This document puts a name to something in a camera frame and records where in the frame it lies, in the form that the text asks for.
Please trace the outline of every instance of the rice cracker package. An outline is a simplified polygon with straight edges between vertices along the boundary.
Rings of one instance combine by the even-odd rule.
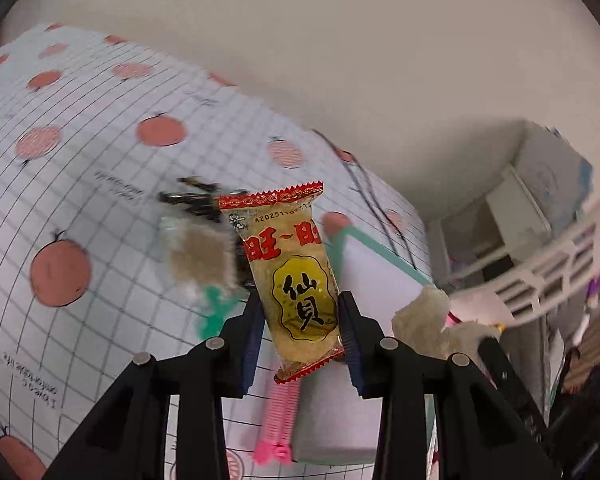
[[[307,375],[343,353],[338,288],[311,215],[321,182],[223,196],[220,211],[244,241],[262,306],[283,360],[277,383]]]

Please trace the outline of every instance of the pink plastic object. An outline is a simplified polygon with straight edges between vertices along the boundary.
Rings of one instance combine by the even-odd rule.
[[[292,462],[291,436],[296,423],[300,381],[273,383],[269,391],[267,412],[260,431],[260,440],[253,453],[253,461],[265,465],[273,458],[284,465]]]

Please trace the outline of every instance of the yellow object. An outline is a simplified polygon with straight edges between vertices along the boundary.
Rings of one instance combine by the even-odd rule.
[[[276,380],[305,375],[342,353],[338,288],[311,204],[321,182],[225,196],[219,208],[244,241],[276,351]]]

